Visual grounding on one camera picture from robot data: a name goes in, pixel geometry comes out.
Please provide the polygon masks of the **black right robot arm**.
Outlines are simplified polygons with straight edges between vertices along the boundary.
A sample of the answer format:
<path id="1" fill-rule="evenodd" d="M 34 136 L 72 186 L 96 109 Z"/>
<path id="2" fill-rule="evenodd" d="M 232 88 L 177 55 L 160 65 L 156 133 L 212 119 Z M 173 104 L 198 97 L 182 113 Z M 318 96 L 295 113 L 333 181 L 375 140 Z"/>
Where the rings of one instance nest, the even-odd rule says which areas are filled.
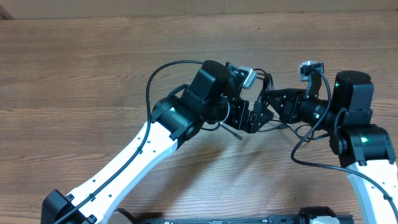
<path id="1" fill-rule="evenodd" d="M 298 146 L 311 141 L 315 131 L 326 131 L 340 164 L 299 160 L 294 156 L 298 146 L 291 159 L 304 166 L 346 173 L 365 223 L 397 223 L 397 157 L 388 132 L 371 123 L 371 77 L 342 71 L 331 86 L 323 72 L 313 68 L 304 72 L 302 80 L 308 82 L 306 89 L 264 90 L 261 101 L 272 106 L 285 123 L 310 125 Z"/>

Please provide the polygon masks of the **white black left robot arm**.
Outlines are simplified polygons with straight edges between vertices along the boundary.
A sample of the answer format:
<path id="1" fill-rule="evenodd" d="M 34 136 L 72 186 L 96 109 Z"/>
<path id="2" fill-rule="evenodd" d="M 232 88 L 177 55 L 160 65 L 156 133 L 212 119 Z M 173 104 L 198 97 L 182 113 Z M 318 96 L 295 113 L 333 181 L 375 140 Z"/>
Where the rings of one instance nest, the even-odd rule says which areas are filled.
<path id="1" fill-rule="evenodd" d="M 107 223 L 145 175 L 198 134 L 204 123 L 256 133 L 273 118 L 260 102 L 249 110 L 248 101 L 240 98 L 258 80 L 256 69 L 213 60 L 200 66 L 191 84 L 147 105 L 147 121 L 137 136 L 90 180 L 67 195 L 51 192 L 42 203 L 41 223 Z"/>

